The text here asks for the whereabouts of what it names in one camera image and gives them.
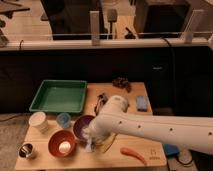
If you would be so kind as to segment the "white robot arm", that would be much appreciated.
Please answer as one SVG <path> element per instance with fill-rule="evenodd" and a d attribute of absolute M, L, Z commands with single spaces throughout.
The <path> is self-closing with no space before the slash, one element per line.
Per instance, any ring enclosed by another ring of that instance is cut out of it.
<path fill-rule="evenodd" d="M 129 114 L 126 98 L 114 95 L 90 122 L 96 140 L 110 133 L 142 137 L 213 155 L 213 118 Z"/>

